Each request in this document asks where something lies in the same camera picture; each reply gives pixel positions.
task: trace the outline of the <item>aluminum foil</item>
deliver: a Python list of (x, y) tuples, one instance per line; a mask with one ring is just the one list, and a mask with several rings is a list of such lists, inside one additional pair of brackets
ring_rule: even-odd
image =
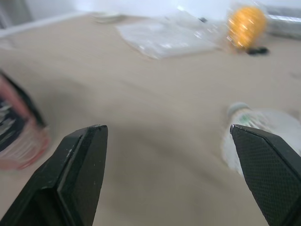
[(267, 6), (268, 33), (301, 40), (301, 8)]

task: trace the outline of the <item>plastic bag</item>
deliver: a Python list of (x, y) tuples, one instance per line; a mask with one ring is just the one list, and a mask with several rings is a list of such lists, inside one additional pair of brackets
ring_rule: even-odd
[(185, 11), (118, 26), (121, 36), (143, 54), (160, 59), (213, 50), (221, 38), (221, 23), (203, 23)]
[(235, 1), (228, 14), (226, 50), (245, 51), (258, 44), (267, 28), (265, 7), (251, 0)]
[(228, 167), (243, 176), (230, 126), (238, 124), (280, 136), (301, 156), (301, 123), (292, 116), (274, 109), (251, 109), (245, 103), (234, 103), (228, 109), (230, 122), (225, 129), (221, 149), (222, 158)]
[(47, 126), (30, 97), (0, 71), (0, 169), (29, 166), (49, 141)]

